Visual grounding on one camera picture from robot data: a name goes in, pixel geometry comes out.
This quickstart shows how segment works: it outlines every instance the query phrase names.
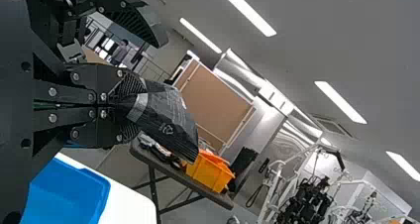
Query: white ceiling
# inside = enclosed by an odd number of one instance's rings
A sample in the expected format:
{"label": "white ceiling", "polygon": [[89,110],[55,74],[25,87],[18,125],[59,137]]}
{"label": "white ceiling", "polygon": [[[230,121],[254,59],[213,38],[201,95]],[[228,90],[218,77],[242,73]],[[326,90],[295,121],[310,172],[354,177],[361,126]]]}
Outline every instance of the white ceiling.
{"label": "white ceiling", "polygon": [[[277,30],[272,38],[227,0],[164,0],[165,6],[146,1],[205,63],[220,55],[186,31],[180,17],[222,51],[232,48],[303,111],[337,119],[359,140],[331,134],[328,140],[420,217],[420,183],[385,154],[397,152],[420,170],[420,0],[247,0]],[[353,123],[314,80],[329,81],[368,124]]]}

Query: bolt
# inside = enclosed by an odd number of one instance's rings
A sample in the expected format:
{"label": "bolt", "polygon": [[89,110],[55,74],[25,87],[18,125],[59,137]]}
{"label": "bolt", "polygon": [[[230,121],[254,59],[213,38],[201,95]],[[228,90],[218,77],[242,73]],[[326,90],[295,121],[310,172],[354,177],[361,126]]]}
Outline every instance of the bolt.
{"label": "bolt", "polygon": [[101,93],[101,100],[106,101],[106,93]]}
{"label": "bolt", "polygon": [[105,119],[105,118],[106,118],[106,116],[108,116],[108,114],[106,113],[106,111],[105,111],[105,110],[102,110],[102,111],[101,111],[101,118],[102,118],[102,119]]}
{"label": "bolt", "polygon": [[118,70],[117,70],[117,76],[118,76],[118,77],[122,77],[122,76],[123,76],[123,70],[118,69]]}
{"label": "bolt", "polygon": [[51,123],[55,123],[56,122],[56,115],[55,114],[50,114],[50,116],[49,116],[49,121],[51,122]]}
{"label": "bolt", "polygon": [[95,118],[95,117],[96,117],[95,111],[90,110],[90,111],[89,111],[89,117],[90,117],[90,118]]}
{"label": "bolt", "polygon": [[56,89],[51,87],[50,90],[49,90],[49,95],[51,97],[55,97],[56,96]]}
{"label": "bolt", "polygon": [[71,137],[72,137],[73,139],[77,139],[77,138],[79,137],[79,132],[78,132],[77,130],[73,130],[73,131],[71,132]]}
{"label": "bolt", "polygon": [[95,96],[93,96],[92,93],[87,94],[87,99],[91,102],[93,102],[93,100],[95,100]]}
{"label": "bolt", "polygon": [[78,75],[78,73],[74,73],[73,74],[73,80],[78,81],[79,79],[80,79],[80,76]]}
{"label": "bolt", "polygon": [[117,135],[117,142],[123,141],[123,135]]}

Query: fluorescent light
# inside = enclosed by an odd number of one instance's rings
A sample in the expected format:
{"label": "fluorescent light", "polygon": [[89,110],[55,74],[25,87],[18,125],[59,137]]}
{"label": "fluorescent light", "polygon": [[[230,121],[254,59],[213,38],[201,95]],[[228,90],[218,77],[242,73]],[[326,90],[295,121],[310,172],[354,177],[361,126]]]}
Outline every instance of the fluorescent light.
{"label": "fluorescent light", "polygon": [[333,146],[331,143],[330,143],[330,141],[328,141],[327,139],[325,139],[325,138],[321,138],[321,143],[322,144],[324,144],[324,145],[327,145],[327,146]]}
{"label": "fluorescent light", "polygon": [[193,33],[197,38],[199,38],[203,43],[205,43],[209,48],[211,48],[215,53],[220,54],[222,50],[214,45],[206,36],[204,36],[200,31],[198,31],[194,26],[192,26],[188,21],[184,18],[179,19],[179,22],[187,28],[191,33]]}
{"label": "fluorescent light", "polygon": [[361,124],[368,122],[344,99],[328,82],[315,81],[315,84],[327,95],[352,121]]}
{"label": "fluorescent light", "polygon": [[386,152],[404,171],[414,180],[420,181],[420,173],[404,157],[399,154]]}
{"label": "fluorescent light", "polygon": [[272,37],[277,32],[254,10],[245,0],[229,0],[251,23],[266,37]]}
{"label": "fluorescent light", "polygon": [[186,51],[186,54],[187,54],[187,55],[189,55],[189,56],[191,56],[191,57],[192,57],[192,58],[194,58],[195,60],[200,61],[200,57],[199,57],[199,56],[197,56],[194,52],[192,52],[192,51],[188,50],[188,51]]}

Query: orange crate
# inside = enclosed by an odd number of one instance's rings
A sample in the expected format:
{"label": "orange crate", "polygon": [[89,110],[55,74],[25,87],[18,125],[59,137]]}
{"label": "orange crate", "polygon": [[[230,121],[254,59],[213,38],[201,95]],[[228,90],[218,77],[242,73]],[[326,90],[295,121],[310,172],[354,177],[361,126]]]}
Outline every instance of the orange crate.
{"label": "orange crate", "polygon": [[198,154],[194,165],[188,164],[186,174],[203,183],[213,191],[220,193],[235,176],[224,163],[214,163],[207,154]]}

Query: bulletin board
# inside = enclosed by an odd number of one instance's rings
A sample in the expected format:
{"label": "bulletin board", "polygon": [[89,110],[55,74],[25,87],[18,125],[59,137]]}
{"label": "bulletin board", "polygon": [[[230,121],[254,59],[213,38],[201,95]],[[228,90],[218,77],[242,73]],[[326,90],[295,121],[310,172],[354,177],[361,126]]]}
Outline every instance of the bulletin board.
{"label": "bulletin board", "polygon": [[216,150],[220,150],[221,142],[230,146],[255,112],[253,104],[195,60],[174,86],[182,92],[188,111],[199,125],[199,135],[216,143],[211,144]]}

